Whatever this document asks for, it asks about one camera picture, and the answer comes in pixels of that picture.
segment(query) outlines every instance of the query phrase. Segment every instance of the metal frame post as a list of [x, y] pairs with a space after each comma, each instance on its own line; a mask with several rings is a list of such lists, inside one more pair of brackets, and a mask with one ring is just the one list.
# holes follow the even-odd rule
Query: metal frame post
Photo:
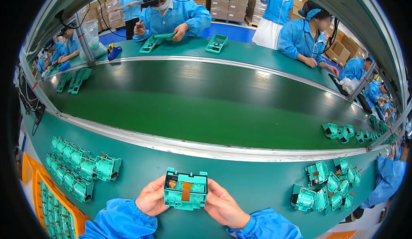
[[34, 78], [33, 73], [31, 72], [30, 65], [27, 62], [26, 54], [24, 52], [24, 47], [21, 47], [20, 53], [18, 54], [20, 59], [21, 68], [23, 69], [24, 75], [26, 76], [26, 81], [33, 89], [34, 94], [39, 98], [39, 100], [46, 106], [46, 108], [53, 113], [58, 115], [59, 110], [53, 105], [47, 95], [44, 93], [42, 88], [38, 86], [38, 82]]
[[79, 42], [80, 42], [80, 46], [82, 47], [83, 52], [85, 53], [85, 56], [87, 58], [87, 64], [89, 66], [95, 65], [97, 63], [97, 60], [93, 57], [93, 54], [90, 51], [90, 47], [89, 44], [87, 43], [86, 37], [83, 36], [84, 31], [82, 26], [80, 25], [82, 23], [82, 21], [80, 20], [79, 14], [76, 12], [75, 13], [75, 19], [76, 19], [76, 24], [79, 26], [79, 28], [77, 28], [77, 34], [80, 34], [79, 36]]
[[396, 120], [395, 124], [388, 131], [386, 131], [386, 133], [384, 133], [379, 139], [377, 139], [370, 146], [368, 146], [366, 148], [366, 151], [371, 151], [371, 150], [375, 149], [376, 147], [381, 145], [386, 139], [388, 139], [389, 136], [391, 136], [393, 132], [396, 132], [398, 127], [406, 121], [406, 118], [407, 118], [409, 112], [411, 111], [411, 108], [412, 108], [412, 100], [409, 101], [409, 103], [406, 106], [404, 112], [402, 113], [402, 115], [400, 115], [398, 120]]
[[358, 94], [363, 90], [365, 87], [366, 82], [369, 80], [369, 78], [372, 77], [373, 71], [376, 69], [377, 65], [376, 62], [374, 61], [372, 65], [370, 66], [369, 70], [366, 72], [365, 76], [363, 79], [359, 82], [358, 86], [355, 88], [355, 90], [352, 92], [351, 95], [347, 97], [347, 99], [350, 102], [353, 102], [353, 100], [358, 97]]

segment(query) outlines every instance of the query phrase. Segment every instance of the factory worker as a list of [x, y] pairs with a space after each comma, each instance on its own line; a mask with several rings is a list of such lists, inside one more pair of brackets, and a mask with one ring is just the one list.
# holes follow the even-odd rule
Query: factory worker
[[46, 43], [44, 51], [51, 55], [50, 66], [54, 66], [61, 56], [67, 56], [67, 47], [61, 42], [54, 42], [53, 39]]
[[260, 0], [267, 4], [265, 13], [260, 19], [252, 43], [276, 49], [279, 32], [284, 24], [289, 22], [289, 12], [293, 7], [293, 0]]
[[373, 104], [386, 101], [384, 96], [379, 96], [379, 93], [387, 94], [388, 91], [383, 83], [381, 84], [377, 81], [370, 82], [369, 86], [363, 91], [363, 95]]
[[402, 147], [402, 153], [398, 160], [394, 156], [380, 155], [376, 163], [376, 188], [369, 197], [353, 212], [359, 219], [366, 208], [386, 202], [399, 189], [406, 171], [406, 161], [409, 154], [409, 141], [406, 139]]
[[139, 22], [141, 13], [140, 4], [143, 0], [120, 0], [123, 6], [123, 18], [126, 23], [126, 39], [133, 39], [134, 26]]
[[292, 20], [282, 27], [277, 50], [309, 67], [318, 66], [339, 76], [337, 68], [322, 57], [326, 45], [322, 31], [329, 28], [332, 16], [311, 0], [305, 2], [299, 13], [306, 18]]
[[339, 75], [339, 79], [347, 77], [350, 80], [356, 78], [360, 81], [366, 75], [371, 65], [372, 60], [368, 57], [366, 59], [352, 58], [346, 63], [345, 69]]
[[193, 0], [143, 0], [141, 25], [136, 24], [133, 39], [142, 41], [154, 34], [176, 33], [172, 41], [183, 36], [198, 36], [210, 26], [209, 11]]
[[44, 71], [44, 68], [46, 67], [46, 62], [42, 58], [39, 58], [38, 56], [34, 59], [34, 61], [36, 62], [37, 70], [41, 74]]
[[[70, 27], [75, 27], [74, 23], [69, 24], [68, 26]], [[66, 47], [67, 47], [67, 56], [60, 56], [59, 57], [59, 63], [66, 62], [75, 56], [79, 55], [79, 50], [77, 49], [77, 44], [76, 44], [76, 35], [74, 34], [74, 29], [64, 27], [62, 30], [60, 30], [59, 36], [63, 36], [66, 38]]]
[[[164, 180], [165, 175], [149, 183], [135, 200], [108, 201], [94, 221], [86, 221], [85, 234], [79, 239], [153, 238], [156, 215], [168, 209], [164, 205]], [[212, 179], [208, 179], [208, 191], [204, 210], [221, 225], [228, 226], [226, 231], [235, 238], [303, 238], [297, 226], [270, 208], [246, 214]]]

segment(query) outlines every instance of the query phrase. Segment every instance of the orange flex cable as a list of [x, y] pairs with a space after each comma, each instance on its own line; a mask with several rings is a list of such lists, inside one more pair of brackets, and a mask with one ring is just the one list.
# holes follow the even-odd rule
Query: orange flex cable
[[193, 185], [193, 183], [182, 181], [181, 183], [183, 184], [182, 201], [190, 201], [190, 187]]

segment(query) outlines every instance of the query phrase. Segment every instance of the teal component tray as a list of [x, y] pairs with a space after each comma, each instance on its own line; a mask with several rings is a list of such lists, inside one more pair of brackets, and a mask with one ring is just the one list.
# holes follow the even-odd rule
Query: teal component tray
[[[183, 190], [183, 183], [192, 183], [189, 192]], [[202, 209], [207, 196], [207, 172], [198, 175], [180, 173], [168, 167], [164, 182], [164, 205], [175, 209], [189, 210]]]
[[205, 51], [219, 54], [227, 43], [227, 36], [215, 34], [206, 46]]
[[291, 205], [294, 209], [307, 211], [308, 209], [311, 209], [313, 207], [316, 195], [316, 192], [303, 188], [300, 185], [294, 184]]
[[322, 160], [311, 166], [305, 167], [305, 171], [307, 172], [309, 179], [308, 187], [319, 185], [327, 181], [327, 166]]

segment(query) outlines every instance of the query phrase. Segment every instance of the conveyor belt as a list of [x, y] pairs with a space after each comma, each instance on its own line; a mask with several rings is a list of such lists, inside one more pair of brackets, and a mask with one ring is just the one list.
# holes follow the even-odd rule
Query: conveyor belt
[[56, 93], [59, 76], [39, 83], [62, 112], [158, 136], [274, 149], [366, 147], [325, 137], [321, 124], [372, 131], [368, 115], [311, 85], [252, 69], [156, 60], [91, 67], [79, 94]]

